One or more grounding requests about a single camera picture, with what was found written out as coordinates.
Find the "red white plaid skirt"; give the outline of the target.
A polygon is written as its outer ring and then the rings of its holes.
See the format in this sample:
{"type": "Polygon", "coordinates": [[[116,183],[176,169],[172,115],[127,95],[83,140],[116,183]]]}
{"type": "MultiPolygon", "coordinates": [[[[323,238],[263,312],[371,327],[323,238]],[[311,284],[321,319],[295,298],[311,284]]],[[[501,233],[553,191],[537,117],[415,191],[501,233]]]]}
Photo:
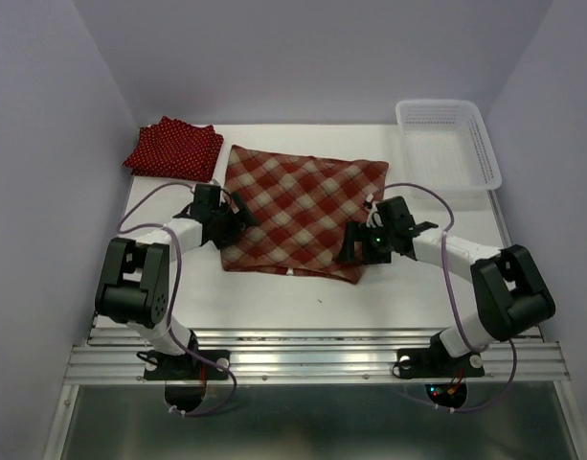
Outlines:
{"type": "Polygon", "coordinates": [[[260,224],[221,250],[223,269],[357,284],[361,264],[336,258],[347,222],[366,219],[364,201],[384,186],[388,169],[385,161],[232,146],[225,187],[242,197],[260,224]]]}

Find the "red polka dot skirt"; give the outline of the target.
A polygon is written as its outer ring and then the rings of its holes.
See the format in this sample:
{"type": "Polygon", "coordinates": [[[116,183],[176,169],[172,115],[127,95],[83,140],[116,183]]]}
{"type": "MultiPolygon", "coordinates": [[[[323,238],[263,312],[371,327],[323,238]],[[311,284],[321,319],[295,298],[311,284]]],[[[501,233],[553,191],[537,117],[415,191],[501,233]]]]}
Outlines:
{"type": "Polygon", "coordinates": [[[123,162],[134,175],[208,182],[212,179],[218,152],[208,148],[166,150],[136,148],[123,162]]]}
{"type": "Polygon", "coordinates": [[[223,143],[223,136],[217,133],[212,125],[194,126],[182,120],[163,116],[157,124],[142,126],[139,129],[135,149],[144,146],[163,150],[208,148],[217,151],[219,156],[223,143]]]}

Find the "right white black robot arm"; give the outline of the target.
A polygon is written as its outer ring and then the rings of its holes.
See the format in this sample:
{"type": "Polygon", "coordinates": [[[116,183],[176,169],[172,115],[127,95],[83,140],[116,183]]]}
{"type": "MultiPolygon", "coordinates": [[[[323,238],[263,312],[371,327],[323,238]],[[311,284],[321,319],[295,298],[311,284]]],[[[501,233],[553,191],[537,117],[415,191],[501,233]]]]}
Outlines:
{"type": "Polygon", "coordinates": [[[370,203],[364,222],[349,221],[336,261],[379,265],[394,254],[441,268],[473,287],[475,313],[431,337],[425,348],[399,349],[393,366],[403,380],[478,378],[481,353],[552,318],[555,303],[529,250],[518,244],[499,248],[449,235],[433,222],[416,222],[401,196],[370,203]]]}

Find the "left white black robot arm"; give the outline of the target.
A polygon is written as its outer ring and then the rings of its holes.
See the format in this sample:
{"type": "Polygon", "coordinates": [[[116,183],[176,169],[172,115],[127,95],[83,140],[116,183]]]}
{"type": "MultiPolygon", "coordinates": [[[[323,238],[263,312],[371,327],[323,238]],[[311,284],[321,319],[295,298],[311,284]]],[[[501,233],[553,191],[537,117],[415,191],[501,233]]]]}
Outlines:
{"type": "Polygon", "coordinates": [[[95,296],[95,311],[138,333],[149,350],[137,357],[148,380],[195,378],[214,368],[228,377],[229,354],[203,355],[195,332],[173,314],[185,253],[212,243],[223,249],[259,226],[238,192],[218,183],[189,188],[192,202],[167,223],[118,227],[107,245],[95,296]]]}

